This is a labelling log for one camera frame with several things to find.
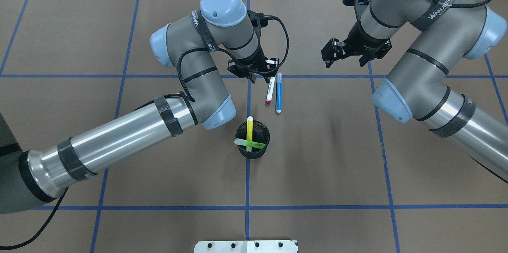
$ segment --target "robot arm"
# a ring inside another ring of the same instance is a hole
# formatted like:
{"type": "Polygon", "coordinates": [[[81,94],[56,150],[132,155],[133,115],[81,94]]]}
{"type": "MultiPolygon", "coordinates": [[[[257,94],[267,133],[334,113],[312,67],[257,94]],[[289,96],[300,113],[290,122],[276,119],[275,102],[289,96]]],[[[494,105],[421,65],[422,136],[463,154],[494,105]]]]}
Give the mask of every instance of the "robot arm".
{"type": "Polygon", "coordinates": [[[372,96],[373,103],[402,123],[411,118],[423,122],[430,131],[453,141],[479,164],[507,181],[506,123],[443,83],[460,58],[481,57],[496,45],[506,31],[506,21],[474,0],[367,3],[370,4],[363,6],[362,12],[357,12],[358,21],[348,38],[343,42],[332,39],[321,51],[327,67],[350,55],[362,55],[362,66],[382,58],[389,50],[387,43],[392,35],[410,22],[421,34],[383,79],[372,96]]]}
{"type": "Polygon", "coordinates": [[[238,76],[274,76],[278,60],[267,60],[259,43],[267,18],[272,17],[247,11],[241,0],[201,0],[200,9],[166,25],[150,40],[160,63],[178,68],[186,95],[158,97],[49,149],[23,153],[13,147],[16,139],[0,116],[0,213],[51,202],[72,184],[194,125],[213,129],[233,119],[235,107],[209,52],[223,44],[235,57],[228,68],[238,76]]]}

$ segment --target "yellow marker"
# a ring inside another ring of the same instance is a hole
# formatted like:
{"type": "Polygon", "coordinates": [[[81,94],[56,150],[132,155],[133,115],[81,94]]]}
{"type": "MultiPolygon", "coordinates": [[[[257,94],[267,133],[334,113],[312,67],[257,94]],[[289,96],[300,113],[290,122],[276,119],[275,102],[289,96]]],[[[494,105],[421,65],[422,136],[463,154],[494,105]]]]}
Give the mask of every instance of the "yellow marker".
{"type": "MultiPolygon", "coordinates": [[[[252,141],[252,127],[254,126],[254,118],[252,116],[247,117],[247,141],[252,141]]],[[[246,147],[247,152],[252,152],[251,147],[246,147]]]]}

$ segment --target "metal plate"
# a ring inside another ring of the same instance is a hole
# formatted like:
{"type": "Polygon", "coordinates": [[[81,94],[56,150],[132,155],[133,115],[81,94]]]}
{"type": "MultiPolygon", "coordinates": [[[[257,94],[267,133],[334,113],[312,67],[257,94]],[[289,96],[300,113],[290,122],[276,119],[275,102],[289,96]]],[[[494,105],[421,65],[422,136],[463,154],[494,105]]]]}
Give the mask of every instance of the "metal plate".
{"type": "Polygon", "coordinates": [[[298,253],[298,242],[291,240],[200,241],[194,253],[298,253]]]}

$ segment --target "black mesh cup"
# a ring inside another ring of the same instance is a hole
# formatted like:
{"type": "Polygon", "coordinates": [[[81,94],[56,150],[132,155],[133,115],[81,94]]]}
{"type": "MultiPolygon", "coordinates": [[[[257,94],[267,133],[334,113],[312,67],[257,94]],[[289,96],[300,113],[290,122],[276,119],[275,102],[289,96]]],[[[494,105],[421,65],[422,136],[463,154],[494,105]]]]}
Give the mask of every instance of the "black mesh cup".
{"type": "MultiPolygon", "coordinates": [[[[236,130],[235,137],[238,139],[247,139],[247,121],[243,122],[239,126],[238,130],[236,130]]],[[[266,144],[265,148],[252,148],[252,152],[248,152],[246,150],[246,146],[238,146],[238,150],[240,150],[240,153],[248,159],[257,159],[266,152],[268,143],[270,143],[270,132],[268,131],[268,128],[265,126],[265,124],[254,120],[252,125],[252,140],[258,143],[266,144]]]]}

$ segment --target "velcro strap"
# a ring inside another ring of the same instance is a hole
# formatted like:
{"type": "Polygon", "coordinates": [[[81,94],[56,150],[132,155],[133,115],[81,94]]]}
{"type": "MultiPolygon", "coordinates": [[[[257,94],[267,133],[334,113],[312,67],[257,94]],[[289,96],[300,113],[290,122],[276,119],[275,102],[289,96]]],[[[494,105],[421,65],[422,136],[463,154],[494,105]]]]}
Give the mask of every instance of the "velcro strap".
{"type": "Polygon", "coordinates": [[[455,0],[439,0],[439,3],[430,5],[429,9],[411,25],[418,30],[424,31],[437,19],[439,19],[452,6],[455,0]]]}
{"type": "Polygon", "coordinates": [[[192,20],[194,27],[196,28],[196,32],[198,32],[198,35],[201,37],[201,40],[205,44],[205,47],[208,48],[208,51],[216,52],[219,49],[219,46],[210,33],[210,30],[208,30],[205,19],[201,15],[201,9],[196,9],[190,12],[189,17],[192,20]]]}
{"type": "Polygon", "coordinates": [[[7,156],[12,153],[21,152],[21,147],[18,143],[16,144],[10,144],[7,146],[0,147],[0,157],[7,156]]]}
{"type": "Polygon", "coordinates": [[[78,155],[76,155],[76,152],[74,151],[74,147],[71,145],[71,137],[58,143],[56,148],[63,167],[73,179],[77,181],[84,181],[96,175],[96,173],[87,169],[87,167],[85,167],[85,165],[83,165],[83,163],[79,160],[78,155]]]}
{"type": "Polygon", "coordinates": [[[154,104],[157,107],[157,111],[160,114],[160,117],[164,121],[165,126],[169,130],[171,137],[176,137],[180,134],[183,134],[182,127],[178,122],[178,119],[175,118],[169,104],[165,100],[164,96],[157,97],[154,99],[154,104]]]}
{"type": "Polygon", "coordinates": [[[464,128],[464,126],[471,120],[476,110],[476,104],[471,100],[471,98],[464,96],[464,94],[461,95],[464,97],[464,103],[462,104],[459,113],[457,113],[452,120],[441,128],[432,129],[431,131],[434,134],[441,138],[450,137],[464,128]]]}

